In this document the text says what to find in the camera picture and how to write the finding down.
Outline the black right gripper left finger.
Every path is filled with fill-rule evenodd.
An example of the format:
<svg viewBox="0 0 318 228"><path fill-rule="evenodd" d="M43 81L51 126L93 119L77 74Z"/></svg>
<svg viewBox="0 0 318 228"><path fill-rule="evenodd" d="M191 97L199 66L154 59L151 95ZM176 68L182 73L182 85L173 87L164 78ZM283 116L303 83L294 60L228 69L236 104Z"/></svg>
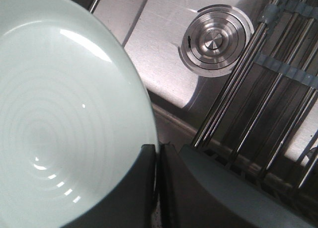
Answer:
<svg viewBox="0 0 318 228"><path fill-rule="evenodd" d="M142 145L124 178L97 205L66 228L150 228L155 192L155 145Z"/></svg>

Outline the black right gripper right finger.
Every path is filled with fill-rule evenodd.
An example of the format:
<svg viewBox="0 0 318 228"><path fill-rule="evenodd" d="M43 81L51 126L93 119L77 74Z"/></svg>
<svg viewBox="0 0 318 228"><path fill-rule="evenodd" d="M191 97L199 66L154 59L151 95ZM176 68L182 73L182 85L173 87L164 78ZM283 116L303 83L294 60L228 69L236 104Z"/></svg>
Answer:
<svg viewBox="0 0 318 228"><path fill-rule="evenodd" d="M237 228L238 217L194 178L171 144L160 148L160 211L165 228Z"/></svg>

